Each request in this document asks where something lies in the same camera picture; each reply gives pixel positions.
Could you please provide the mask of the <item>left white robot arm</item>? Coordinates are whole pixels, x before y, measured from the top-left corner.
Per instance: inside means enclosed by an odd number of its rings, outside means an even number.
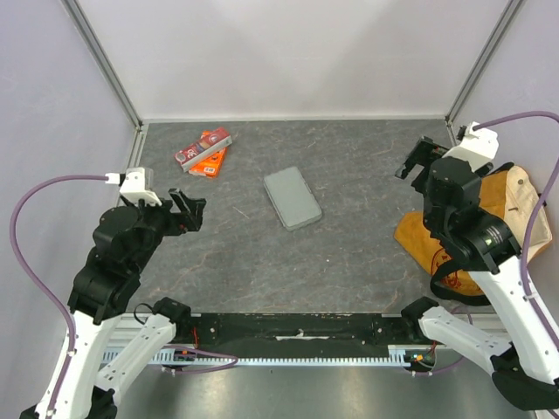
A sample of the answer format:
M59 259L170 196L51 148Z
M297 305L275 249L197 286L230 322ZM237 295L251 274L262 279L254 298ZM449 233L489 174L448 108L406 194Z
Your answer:
M66 336L42 400L23 418L114 418L123 396L167 343L192 332L190 308L171 298L157 301L141 331L105 367L101 359L141 273L165 237L200 230L204 199L170 189L153 204L148 192L105 211L93 231L94 246L76 274L66 306Z

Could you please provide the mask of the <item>grey plastic tool case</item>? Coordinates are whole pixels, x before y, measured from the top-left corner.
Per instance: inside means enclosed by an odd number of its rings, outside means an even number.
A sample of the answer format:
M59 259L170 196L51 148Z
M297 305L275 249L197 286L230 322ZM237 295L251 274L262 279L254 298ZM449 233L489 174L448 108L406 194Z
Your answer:
M267 175L263 183L287 231L297 230L321 219L321 207L298 168L285 168Z

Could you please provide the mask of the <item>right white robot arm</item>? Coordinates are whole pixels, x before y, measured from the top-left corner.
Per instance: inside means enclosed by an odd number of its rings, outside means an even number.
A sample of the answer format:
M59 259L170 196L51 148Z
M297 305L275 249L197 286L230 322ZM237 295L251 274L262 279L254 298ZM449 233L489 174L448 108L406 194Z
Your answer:
M461 154L422 137L396 172L423 198L419 224L448 259L431 275L431 296L402 311L402 337L434 341L489 375L525 411L558 410L558 330L542 298L526 290L523 250L505 220L481 205L492 156Z

